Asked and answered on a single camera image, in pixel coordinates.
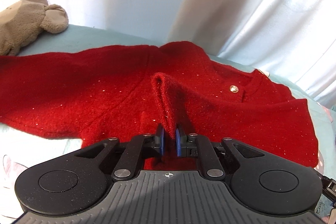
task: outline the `metal screw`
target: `metal screw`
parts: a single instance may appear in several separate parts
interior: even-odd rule
[[[222,176],[224,173],[222,170],[219,169],[210,169],[207,171],[208,176],[218,178]]]
[[[131,172],[127,169],[119,169],[116,172],[114,172],[114,175],[118,178],[125,178],[128,177],[131,174]]]

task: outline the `red cardigan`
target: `red cardigan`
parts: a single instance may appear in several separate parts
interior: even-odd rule
[[[0,87],[0,122],[41,137],[128,141],[161,122],[169,151],[147,168],[193,168],[176,159],[177,123],[211,141],[230,136],[305,166],[318,162],[307,100],[258,70],[213,62],[190,42],[1,56]]]

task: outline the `plush toy ear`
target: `plush toy ear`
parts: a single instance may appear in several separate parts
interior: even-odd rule
[[[66,11],[59,5],[52,4],[45,7],[45,17],[40,27],[47,32],[63,32],[69,24]]]

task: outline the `stuffed animal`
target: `stuffed animal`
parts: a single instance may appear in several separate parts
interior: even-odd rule
[[[68,27],[65,10],[47,0],[20,0],[0,12],[0,55],[16,55],[44,30],[60,33]]]

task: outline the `fuzzy red fabric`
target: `fuzzy red fabric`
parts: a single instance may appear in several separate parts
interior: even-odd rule
[[[211,141],[230,136],[305,166],[318,162],[306,100],[258,70],[213,62],[190,42],[1,56],[0,87],[0,122],[41,137],[129,141],[161,122],[168,151],[148,169],[194,168],[175,156],[177,123]]]

